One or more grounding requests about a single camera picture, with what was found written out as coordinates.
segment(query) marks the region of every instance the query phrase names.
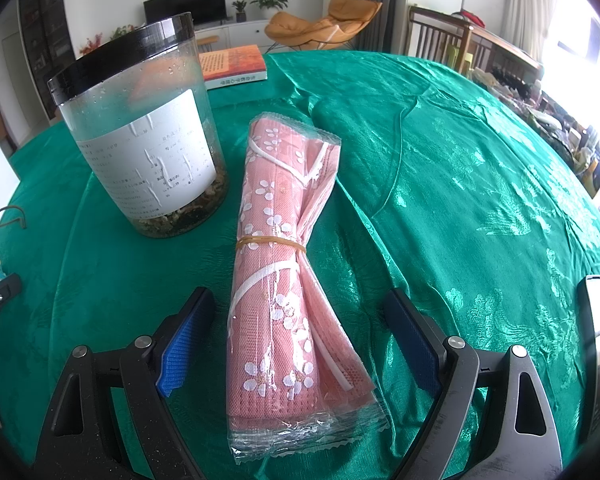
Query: black jar lid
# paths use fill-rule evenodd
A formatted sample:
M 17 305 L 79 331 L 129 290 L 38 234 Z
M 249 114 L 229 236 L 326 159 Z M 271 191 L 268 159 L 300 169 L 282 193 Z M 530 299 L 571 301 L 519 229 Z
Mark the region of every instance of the black jar lid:
M 127 68 L 194 37 L 190 12 L 136 28 L 85 54 L 46 84 L 56 105 Z

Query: table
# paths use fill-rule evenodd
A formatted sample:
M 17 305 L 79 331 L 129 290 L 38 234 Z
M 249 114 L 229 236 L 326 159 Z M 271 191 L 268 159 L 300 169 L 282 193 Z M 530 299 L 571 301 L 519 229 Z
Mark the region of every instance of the table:
M 22 180 L 13 203 L 27 229 L 0 230 L 0 257 L 24 290 L 0 314 L 0 416 L 18 452 L 32 460 L 72 348 L 126 346 L 204 285 L 216 318 L 168 404 L 207 477 L 387 478 L 431 405 L 382 320 L 381 298 L 401 286 L 474 348 L 528 349 L 568 462 L 584 394 L 575 287 L 600 274 L 600 214 L 571 171 L 512 112 L 442 65 L 348 51 L 273 54 L 266 63 L 268 80 L 209 92 L 232 182 L 219 210 L 188 234 L 137 234 L 64 124 L 13 155 Z M 342 138 L 336 186 L 307 253 L 391 430 L 237 466 L 224 415 L 226 314 L 248 124 L 265 110 Z M 483 404 L 481 392 L 448 474 L 462 469 Z M 116 407 L 132 461 L 147 474 L 119 395 Z

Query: red decoration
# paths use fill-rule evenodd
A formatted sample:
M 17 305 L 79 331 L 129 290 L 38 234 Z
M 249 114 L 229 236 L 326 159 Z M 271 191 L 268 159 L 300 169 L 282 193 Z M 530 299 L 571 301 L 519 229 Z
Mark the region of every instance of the red decoration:
M 96 50 L 102 44 L 102 33 L 96 34 L 95 41 L 91 41 L 87 38 L 87 46 L 80 49 L 80 54 L 84 56 L 90 53 L 92 50 Z
M 468 10 L 461 10 L 460 14 L 462 14 L 466 19 L 468 19 L 470 22 L 475 23 L 476 25 L 478 25 L 478 27 L 482 27 L 484 28 L 484 21 L 481 20 L 478 16 L 476 16 L 474 13 L 469 12 Z

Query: book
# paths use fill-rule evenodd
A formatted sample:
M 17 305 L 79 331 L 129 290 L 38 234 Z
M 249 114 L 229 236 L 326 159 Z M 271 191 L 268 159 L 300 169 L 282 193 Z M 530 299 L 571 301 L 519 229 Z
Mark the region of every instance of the book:
M 267 78 L 267 66 L 256 45 L 203 52 L 200 65 L 207 90 Z

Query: white cabinet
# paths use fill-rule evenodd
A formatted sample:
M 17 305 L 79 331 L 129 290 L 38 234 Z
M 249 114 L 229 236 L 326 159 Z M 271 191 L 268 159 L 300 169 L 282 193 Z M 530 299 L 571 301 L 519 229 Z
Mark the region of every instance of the white cabinet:
M 270 40 L 264 33 L 268 20 L 256 20 L 254 22 L 229 23 L 220 27 L 202 28 L 196 31 L 196 39 L 202 40 L 209 36 L 218 36 L 218 41 L 211 44 L 211 50 L 222 50 L 235 46 L 256 44 L 261 52 L 265 52 L 271 45 Z
M 257 22 L 235 23 L 228 27 L 231 46 L 243 46 L 256 44 L 257 46 L 269 46 L 273 44 L 264 33 L 267 26 L 266 20 Z

